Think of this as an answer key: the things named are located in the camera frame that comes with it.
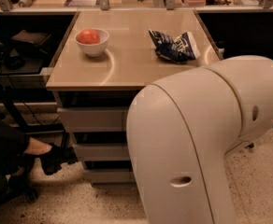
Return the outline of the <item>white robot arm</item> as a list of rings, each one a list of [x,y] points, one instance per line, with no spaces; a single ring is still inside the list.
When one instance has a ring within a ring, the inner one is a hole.
[[[237,224],[224,158],[273,127],[273,60],[238,56],[159,79],[126,133],[149,224]]]

